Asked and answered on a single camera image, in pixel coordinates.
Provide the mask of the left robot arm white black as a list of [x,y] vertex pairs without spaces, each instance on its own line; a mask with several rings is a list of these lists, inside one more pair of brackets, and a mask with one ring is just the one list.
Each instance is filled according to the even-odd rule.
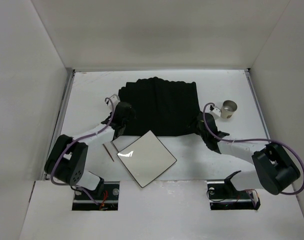
[[136,115],[127,102],[112,103],[110,107],[110,115],[97,127],[80,136],[62,134],[57,138],[44,166],[52,184],[70,186],[91,200],[102,195],[104,179],[85,170],[89,146],[115,140],[124,133],[127,123]]

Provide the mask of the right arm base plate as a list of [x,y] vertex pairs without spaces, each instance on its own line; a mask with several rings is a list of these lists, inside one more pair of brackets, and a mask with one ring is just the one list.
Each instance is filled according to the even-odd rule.
[[256,190],[238,191],[233,185],[224,181],[208,181],[206,195],[210,209],[213,211],[257,211],[261,206],[260,197]]

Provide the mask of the black cloth placemat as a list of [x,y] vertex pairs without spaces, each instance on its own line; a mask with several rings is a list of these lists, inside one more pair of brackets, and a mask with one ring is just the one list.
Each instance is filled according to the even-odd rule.
[[152,131],[158,137],[178,137],[196,132],[201,110],[194,81],[138,79],[127,82],[118,96],[135,111],[135,118],[126,124],[126,136],[142,136]]

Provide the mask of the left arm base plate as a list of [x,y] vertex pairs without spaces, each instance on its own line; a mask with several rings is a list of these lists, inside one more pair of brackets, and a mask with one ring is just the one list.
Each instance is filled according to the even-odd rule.
[[117,211],[119,207],[120,182],[105,182],[98,192],[84,191],[74,188],[72,201],[73,211]]

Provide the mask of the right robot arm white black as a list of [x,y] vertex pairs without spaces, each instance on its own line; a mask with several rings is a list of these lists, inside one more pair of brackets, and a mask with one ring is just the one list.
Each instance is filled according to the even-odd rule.
[[301,172],[285,151],[286,146],[276,140],[232,139],[226,132],[219,131],[214,117],[210,113],[200,112],[190,127],[199,135],[211,151],[232,156],[254,165],[254,172],[244,173],[248,184],[253,188],[263,188],[272,195],[297,195],[302,187],[294,192],[285,192],[301,177]]

